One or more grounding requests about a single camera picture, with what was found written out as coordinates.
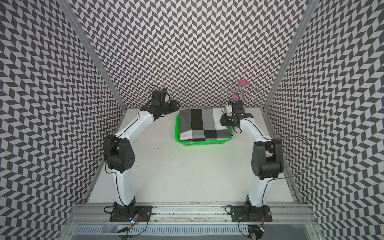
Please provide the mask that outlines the green plastic basket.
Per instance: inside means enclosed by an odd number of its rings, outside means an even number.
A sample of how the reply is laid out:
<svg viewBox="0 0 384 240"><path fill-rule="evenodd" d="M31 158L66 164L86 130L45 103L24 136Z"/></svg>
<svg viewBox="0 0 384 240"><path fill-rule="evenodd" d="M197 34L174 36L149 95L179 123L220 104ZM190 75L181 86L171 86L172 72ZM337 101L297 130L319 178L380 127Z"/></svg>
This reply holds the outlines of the green plastic basket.
<svg viewBox="0 0 384 240"><path fill-rule="evenodd" d="M224 144L228 141L230 141L233 136L230 136L229 139L226 140L210 140L210 141L200 141L200 142L182 142L180 140L180 134L181 134L181 128L180 128L180 115L176 116L176 122L175 122L175 139L179 144L182 144L183 146L201 146L201 145L219 145Z"/></svg>

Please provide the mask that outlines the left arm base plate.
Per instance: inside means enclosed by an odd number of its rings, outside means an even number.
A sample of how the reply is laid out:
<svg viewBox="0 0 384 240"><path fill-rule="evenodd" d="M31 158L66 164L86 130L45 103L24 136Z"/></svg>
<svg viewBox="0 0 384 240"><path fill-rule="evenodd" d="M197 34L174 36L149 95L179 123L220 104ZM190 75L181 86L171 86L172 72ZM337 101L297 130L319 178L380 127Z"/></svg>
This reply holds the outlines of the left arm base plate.
<svg viewBox="0 0 384 240"><path fill-rule="evenodd" d="M129 212L119 212L115 208L112 210L109 221L112 223L130 223L137 218L140 222L147 223L152 216L153 206L136 206Z"/></svg>

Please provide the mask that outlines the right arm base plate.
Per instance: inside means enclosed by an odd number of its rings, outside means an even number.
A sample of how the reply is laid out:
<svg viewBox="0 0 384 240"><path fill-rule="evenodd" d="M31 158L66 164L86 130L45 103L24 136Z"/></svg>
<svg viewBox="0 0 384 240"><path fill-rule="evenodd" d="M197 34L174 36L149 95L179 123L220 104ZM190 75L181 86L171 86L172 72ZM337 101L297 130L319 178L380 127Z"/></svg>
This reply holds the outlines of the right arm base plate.
<svg viewBox="0 0 384 240"><path fill-rule="evenodd" d="M245 206L230 206L230 215L232 222L261 222L270 223L273 221L272 213L269 206L262 207L245 207Z"/></svg>

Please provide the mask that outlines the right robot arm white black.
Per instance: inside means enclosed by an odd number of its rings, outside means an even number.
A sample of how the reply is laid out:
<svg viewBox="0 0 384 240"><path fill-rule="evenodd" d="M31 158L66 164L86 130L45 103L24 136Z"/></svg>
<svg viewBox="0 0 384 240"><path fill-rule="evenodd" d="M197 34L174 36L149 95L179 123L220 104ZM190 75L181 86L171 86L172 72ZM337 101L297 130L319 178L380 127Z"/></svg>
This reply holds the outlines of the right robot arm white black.
<svg viewBox="0 0 384 240"><path fill-rule="evenodd" d="M256 176L256 186L247 195L247 212L264 207L272 183L284 171L283 147L278 139L273 139L263 132L251 114L229 116L223 114L220 124L235 127L246 133L253 143L251 168Z"/></svg>

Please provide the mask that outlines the black grey block scarf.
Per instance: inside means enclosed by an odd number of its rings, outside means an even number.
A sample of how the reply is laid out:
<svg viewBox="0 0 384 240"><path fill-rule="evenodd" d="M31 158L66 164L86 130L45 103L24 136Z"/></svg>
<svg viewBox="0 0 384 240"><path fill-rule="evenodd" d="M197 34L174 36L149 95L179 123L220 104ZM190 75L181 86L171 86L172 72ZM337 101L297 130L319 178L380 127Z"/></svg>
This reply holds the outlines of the black grey block scarf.
<svg viewBox="0 0 384 240"><path fill-rule="evenodd" d="M230 127L223 126L220 109L186 109L179 112L180 142L227 141L232 136Z"/></svg>

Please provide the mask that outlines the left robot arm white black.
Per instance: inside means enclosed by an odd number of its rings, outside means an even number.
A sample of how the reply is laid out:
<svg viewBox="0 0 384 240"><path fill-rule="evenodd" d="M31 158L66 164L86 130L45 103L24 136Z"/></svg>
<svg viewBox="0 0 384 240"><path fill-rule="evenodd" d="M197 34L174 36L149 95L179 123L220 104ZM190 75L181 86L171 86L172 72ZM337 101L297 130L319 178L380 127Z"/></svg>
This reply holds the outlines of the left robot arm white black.
<svg viewBox="0 0 384 240"><path fill-rule="evenodd" d="M132 188L132 172L136 156L133 143L152 123L179 110L180 103L170 100L164 104L148 104L140 109L138 115L126 127L114 135L104 138L104 154L108 174L115 177L116 200L114 207L130 212L136 200Z"/></svg>

